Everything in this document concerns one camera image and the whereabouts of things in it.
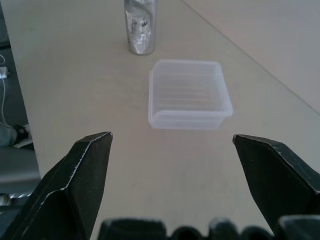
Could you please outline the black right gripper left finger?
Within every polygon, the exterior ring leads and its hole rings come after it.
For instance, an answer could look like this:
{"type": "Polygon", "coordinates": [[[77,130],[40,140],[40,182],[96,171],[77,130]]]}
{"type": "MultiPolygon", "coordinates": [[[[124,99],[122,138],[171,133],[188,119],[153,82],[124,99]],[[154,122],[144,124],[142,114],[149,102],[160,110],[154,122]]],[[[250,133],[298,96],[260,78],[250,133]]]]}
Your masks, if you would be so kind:
{"type": "Polygon", "coordinates": [[[41,179],[1,240],[90,240],[102,202],[113,135],[74,143],[41,179]]]}

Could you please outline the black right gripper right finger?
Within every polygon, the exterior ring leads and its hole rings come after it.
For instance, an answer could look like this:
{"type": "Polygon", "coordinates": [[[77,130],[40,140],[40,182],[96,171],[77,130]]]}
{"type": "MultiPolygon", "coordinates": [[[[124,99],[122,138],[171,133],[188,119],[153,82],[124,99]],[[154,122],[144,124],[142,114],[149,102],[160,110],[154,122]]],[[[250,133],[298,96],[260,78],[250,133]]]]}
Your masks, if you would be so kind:
{"type": "Polygon", "coordinates": [[[235,134],[250,193],[275,235],[320,235],[320,173],[282,142],[235,134]]]}

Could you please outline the translucent square plastic container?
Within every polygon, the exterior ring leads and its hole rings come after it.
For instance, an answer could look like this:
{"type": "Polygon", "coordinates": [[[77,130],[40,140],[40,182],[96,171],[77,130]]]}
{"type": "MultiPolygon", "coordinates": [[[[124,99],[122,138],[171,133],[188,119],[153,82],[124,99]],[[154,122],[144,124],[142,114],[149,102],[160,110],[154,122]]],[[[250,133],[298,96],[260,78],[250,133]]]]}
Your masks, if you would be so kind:
{"type": "Polygon", "coordinates": [[[219,62],[160,59],[150,71],[148,122],[152,128],[216,130],[233,114],[219,62]]]}

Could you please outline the silver metal cylinder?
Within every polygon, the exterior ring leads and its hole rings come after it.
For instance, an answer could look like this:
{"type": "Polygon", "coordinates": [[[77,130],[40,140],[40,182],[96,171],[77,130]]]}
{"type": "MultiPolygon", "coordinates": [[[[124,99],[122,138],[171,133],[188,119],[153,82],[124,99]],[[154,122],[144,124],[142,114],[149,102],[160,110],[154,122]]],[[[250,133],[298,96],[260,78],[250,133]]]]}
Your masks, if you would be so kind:
{"type": "Polygon", "coordinates": [[[128,47],[136,55],[149,55],[156,47],[158,0],[124,0],[128,47]]]}

